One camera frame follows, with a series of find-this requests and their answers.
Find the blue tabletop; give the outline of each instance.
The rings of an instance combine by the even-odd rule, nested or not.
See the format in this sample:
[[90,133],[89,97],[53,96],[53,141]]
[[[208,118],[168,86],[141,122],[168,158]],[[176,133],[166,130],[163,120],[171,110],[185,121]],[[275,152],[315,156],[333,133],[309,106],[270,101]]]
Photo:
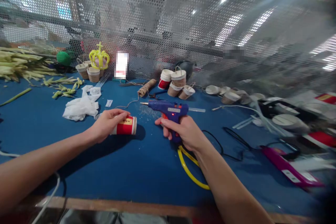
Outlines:
[[[5,83],[0,80],[0,103],[28,88],[25,80]],[[55,143],[86,130],[94,123],[87,116],[83,121],[70,121],[62,117],[70,98],[52,99],[55,91],[49,87],[33,87],[17,100],[0,107],[2,151],[24,154]],[[106,100],[113,100],[111,108],[127,105],[137,99],[138,86],[119,87],[116,81],[107,81],[98,99],[99,111],[105,109]],[[247,109],[232,107],[211,111],[221,105],[220,98],[197,90],[187,101],[161,94],[160,98],[187,103],[189,107],[206,109],[205,113],[189,112],[200,129],[210,131],[222,144],[224,152],[237,155],[244,147],[222,130],[249,118]],[[143,203],[198,206],[213,202],[210,191],[197,186],[184,172],[176,148],[163,137],[162,128],[154,121],[160,116],[139,102],[132,103],[128,111],[138,118],[135,136],[111,136],[103,143],[86,150],[66,164],[60,171],[63,179],[56,196],[84,199],[108,199]],[[274,142],[276,136],[262,127],[250,124],[237,130],[252,147]],[[218,144],[207,135],[217,150]],[[9,160],[0,156],[0,162]],[[186,163],[195,177],[205,182],[201,170],[188,158]],[[318,201],[293,185],[259,151],[245,152],[242,162],[225,157],[226,162],[269,212],[310,216]],[[51,177],[34,194],[50,194],[56,178]]]

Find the forearm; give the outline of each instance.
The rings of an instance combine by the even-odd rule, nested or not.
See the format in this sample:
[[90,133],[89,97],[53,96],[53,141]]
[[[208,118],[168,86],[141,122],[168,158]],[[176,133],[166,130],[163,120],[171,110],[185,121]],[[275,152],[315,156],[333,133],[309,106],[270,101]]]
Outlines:
[[273,223],[208,140],[195,155],[226,224]]
[[0,164],[0,214],[91,145],[84,132]]

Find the left hand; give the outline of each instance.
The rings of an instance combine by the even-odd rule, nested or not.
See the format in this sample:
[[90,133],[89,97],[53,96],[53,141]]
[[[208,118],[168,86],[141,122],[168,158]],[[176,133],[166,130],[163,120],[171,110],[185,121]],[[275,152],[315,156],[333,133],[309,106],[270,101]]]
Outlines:
[[89,134],[94,143],[101,143],[114,130],[117,124],[125,120],[130,114],[130,112],[118,108],[105,110],[85,133]]

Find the metal mesh panel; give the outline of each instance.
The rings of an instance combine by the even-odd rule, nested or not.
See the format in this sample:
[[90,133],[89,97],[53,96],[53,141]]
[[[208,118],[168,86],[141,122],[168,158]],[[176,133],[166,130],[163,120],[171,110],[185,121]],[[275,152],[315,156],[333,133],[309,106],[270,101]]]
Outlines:
[[[0,17],[6,42],[71,44],[83,58],[99,41],[111,58],[127,51],[130,77],[158,77],[185,59],[198,86],[335,89],[335,57],[312,57],[336,53],[330,4],[317,0],[1,0]],[[244,46],[244,61],[227,60],[227,46]]]

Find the green ball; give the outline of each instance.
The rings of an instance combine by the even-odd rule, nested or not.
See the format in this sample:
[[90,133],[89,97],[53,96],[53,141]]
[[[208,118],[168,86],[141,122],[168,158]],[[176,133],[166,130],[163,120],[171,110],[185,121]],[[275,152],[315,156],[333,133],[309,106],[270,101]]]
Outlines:
[[70,66],[71,64],[71,57],[67,52],[60,51],[56,55],[57,62],[64,65],[64,66]]

